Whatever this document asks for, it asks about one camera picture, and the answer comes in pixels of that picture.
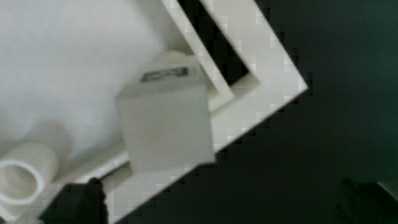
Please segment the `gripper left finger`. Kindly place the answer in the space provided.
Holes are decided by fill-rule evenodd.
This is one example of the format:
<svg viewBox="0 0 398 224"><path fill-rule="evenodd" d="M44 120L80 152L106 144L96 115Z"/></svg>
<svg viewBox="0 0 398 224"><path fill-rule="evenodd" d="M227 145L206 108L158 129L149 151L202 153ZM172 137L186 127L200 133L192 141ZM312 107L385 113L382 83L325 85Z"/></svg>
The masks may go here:
<svg viewBox="0 0 398 224"><path fill-rule="evenodd" d="M39 215L42 224L108 224L103 183L92 178L87 183L69 183Z"/></svg>

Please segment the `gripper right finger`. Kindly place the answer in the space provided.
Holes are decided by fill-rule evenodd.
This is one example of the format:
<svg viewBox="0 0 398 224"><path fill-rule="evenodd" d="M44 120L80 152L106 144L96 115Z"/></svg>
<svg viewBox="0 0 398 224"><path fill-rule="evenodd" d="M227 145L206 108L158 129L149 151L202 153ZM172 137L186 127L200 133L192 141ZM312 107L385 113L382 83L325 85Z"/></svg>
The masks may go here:
<svg viewBox="0 0 398 224"><path fill-rule="evenodd" d="M398 201L376 182L341 179L334 224L398 224Z"/></svg>

